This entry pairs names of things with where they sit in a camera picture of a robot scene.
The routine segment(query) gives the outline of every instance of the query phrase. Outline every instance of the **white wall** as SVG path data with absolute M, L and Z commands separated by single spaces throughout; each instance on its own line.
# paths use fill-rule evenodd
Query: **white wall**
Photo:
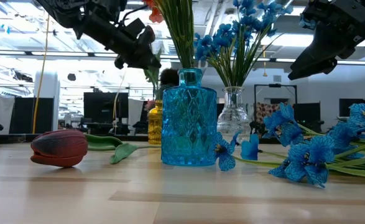
M 244 83 L 244 103 L 254 102 L 254 84 L 270 84 L 274 75 L 281 75 L 281 84 L 297 85 L 298 103 L 321 103 L 321 119 L 325 121 L 323 131 L 337 123 L 340 98 L 365 98 L 365 66 L 338 65 L 328 75 L 318 74 L 294 81 L 288 79 L 288 73 L 283 69 L 267 69 L 266 73 L 268 77 L 263 77 L 263 69 L 251 72 Z M 223 98 L 223 85 L 213 68 L 206 69 L 203 86 L 213 88 L 217 97 Z M 265 88 L 257 94 L 257 101 L 263 102 L 264 98 L 290 98 L 294 102 L 294 96 L 285 88 Z

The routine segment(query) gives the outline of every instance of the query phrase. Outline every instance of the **table surface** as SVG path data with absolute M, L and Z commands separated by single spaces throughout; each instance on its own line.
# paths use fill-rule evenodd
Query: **table surface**
M 165 165 L 160 149 L 140 149 L 116 165 L 111 154 L 88 152 L 59 169 L 31 162 L 29 144 L 0 146 L 0 224 L 365 224 L 365 178 L 331 175 L 320 189 L 240 162 L 221 172 Z

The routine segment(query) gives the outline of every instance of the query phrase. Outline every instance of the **clear glass vase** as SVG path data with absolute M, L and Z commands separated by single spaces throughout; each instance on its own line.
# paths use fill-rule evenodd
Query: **clear glass vase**
M 201 87 L 202 72 L 181 69 L 180 86 L 163 95 L 162 160 L 177 166 L 215 163 L 216 92 Z
M 225 105 L 218 117 L 217 131 L 222 133 L 227 141 L 231 141 L 238 131 L 241 131 L 238 142 L 249 139 L 251 120 L 244 109 L 243 90 L 243 87 L 237 86 L 226 87 L 223 90 L 225 92 Z
M 162 143 L 162 117 L 163 101 L 156 100 L 155 108 L 149 112 L 148 138 L 149 144 L 159 145 Z

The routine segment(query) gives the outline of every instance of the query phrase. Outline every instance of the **ceiling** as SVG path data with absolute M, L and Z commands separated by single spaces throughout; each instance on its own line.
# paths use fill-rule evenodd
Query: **ceiling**
M 288 0 L 276 0 L 283 5 Z M 201 36 L 213 34 L 221 23 L 229 23 L 235 18 L 236 9 L 232 0 L 200 0 L 193 1 L 195 32 Z M 294 0 L 294 12 L 292 15 L 280 16 L 275 23 L 278 33 L 286 33 L 278 42 L 275 42 L 266 52 L 266 57 L 297 58 L 303 46 L 311 42 L 312 31 L 298 26 L 299 14 L 307 4 L 307 0 Z M 128 1 L 127 10 L 121 13 L 121 17 L 128 11 L 142 6 L 140 0 Z M 153 43 L 155 51 L 162 47 L 162 68 L 178 66 L 175 63 L 175 47 L 165 22 L 153 24 L 149 20 L 150 11 L 139 11 L 129 15 L 129 21 L 140 18 L 145 24 L 151 25 L 155 31 L 157 40 Z M 42 52 L 45 48 L 47 15 L 37 2 L 33 0 L 8 0 L 0 1 L 0 50 L 16 50 Z M 50 52 L 73 52 L 74 55 L 55 54 L 49 55 L 46 62 L 48 67 L 56 67 L 61 80 L 61 103 L 65 111 L 82 111 L 82 96 L 84 91 L 92 91 L 91 86 L 101 86 L 103 91 L 117 91 L 119 86 L 129 86 L 133 98 L 152 98 L 151 84 L 147 83 L 142 70 L 124 68 L 118 70 L 114 67 L 112 57 L 79 57 L 79 52 L 106 53 L 104 47 L 92 38 L 83 35 L 77 40 L 72 29 L 60 26 L 51 18 L 49 25 L 48 50 Z M 365 57 L 363 49 L 350 59 Z M 24 84 L 25 87 L 0 86 L 0 94 L 29 96 L 32 95 L 32 83 L 16 80 L 17 74 L 24 74 L 35 79 L 36 71 L 40 70 L 42 56 L 39 55 L 2 55 L 0 56 L 0 84 L 15 85 Z M 289 64 L 268 63 L 268 68 L 286 68 Z M 67 76 L 74 73 L 76 81 L 69 81 Z

